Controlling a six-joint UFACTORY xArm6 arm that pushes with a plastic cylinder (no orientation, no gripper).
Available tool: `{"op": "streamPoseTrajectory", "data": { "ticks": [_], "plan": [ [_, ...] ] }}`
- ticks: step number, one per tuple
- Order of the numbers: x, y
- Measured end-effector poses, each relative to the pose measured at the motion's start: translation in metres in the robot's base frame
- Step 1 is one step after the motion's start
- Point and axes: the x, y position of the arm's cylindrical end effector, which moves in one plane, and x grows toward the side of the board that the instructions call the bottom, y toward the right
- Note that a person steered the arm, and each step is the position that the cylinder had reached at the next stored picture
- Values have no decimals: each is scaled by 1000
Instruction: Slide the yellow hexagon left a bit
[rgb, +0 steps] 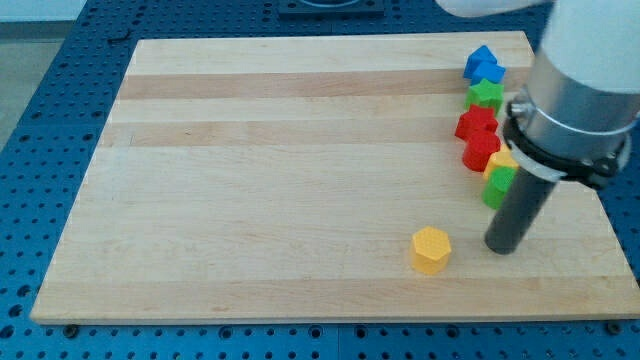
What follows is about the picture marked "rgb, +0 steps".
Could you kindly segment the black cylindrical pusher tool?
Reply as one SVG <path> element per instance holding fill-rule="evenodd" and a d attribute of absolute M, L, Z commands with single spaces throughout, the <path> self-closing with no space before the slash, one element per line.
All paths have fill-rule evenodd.
<path fill-rule="evenodd" d="M 484 242 L 500 255 L 512 254 L 524 239 L 556 182 L 518 169 L 513 182 L 485 232 Z"/>

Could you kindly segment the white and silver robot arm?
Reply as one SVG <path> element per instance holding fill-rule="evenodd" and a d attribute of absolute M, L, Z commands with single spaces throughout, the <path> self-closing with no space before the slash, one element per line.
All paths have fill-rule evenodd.
<path fill-rule="evenodd" d="M 531 71 L 506 107 L 519 168 L 485 233 L 513 253 L 560 181 L 594 190 L 627 164 L 639 122 L 639 0 L 556 0 Z"/>

